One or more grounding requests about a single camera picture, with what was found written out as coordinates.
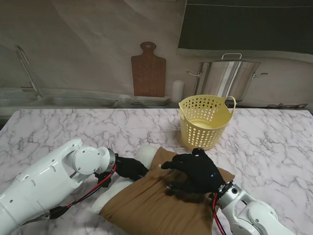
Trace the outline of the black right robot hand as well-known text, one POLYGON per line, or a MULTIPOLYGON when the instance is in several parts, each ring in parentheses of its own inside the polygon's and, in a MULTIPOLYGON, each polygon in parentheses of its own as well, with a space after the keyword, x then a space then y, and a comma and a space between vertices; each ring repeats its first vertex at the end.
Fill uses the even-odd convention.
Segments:
POLYGON ((175 155, 171 161, 163 163, 161 169, 178 170, 187 176, 185 182, 166 183, 169 195, 216 193, 225 185, 220 171, 202 148, 193 149, 191 154, 175 155))

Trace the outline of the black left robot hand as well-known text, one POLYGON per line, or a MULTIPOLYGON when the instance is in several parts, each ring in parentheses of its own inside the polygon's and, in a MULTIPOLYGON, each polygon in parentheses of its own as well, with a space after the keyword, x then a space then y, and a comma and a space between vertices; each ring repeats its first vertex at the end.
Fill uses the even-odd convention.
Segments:
POLYGON ((137 181, 143 178, 149 170, 140 161, 133 158, 124 158, 117 156, 116 173, 124 178, 129 178, 132 181, 137 181))

